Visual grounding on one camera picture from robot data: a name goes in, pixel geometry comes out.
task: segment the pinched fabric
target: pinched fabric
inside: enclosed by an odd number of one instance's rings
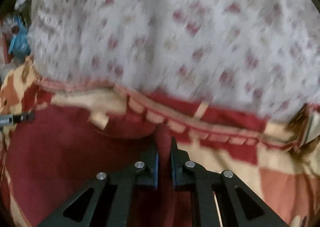
[[[42,0],[29,38],[39,73],[62,84],[107,80],[284,122],[320,103],[311,0]]]

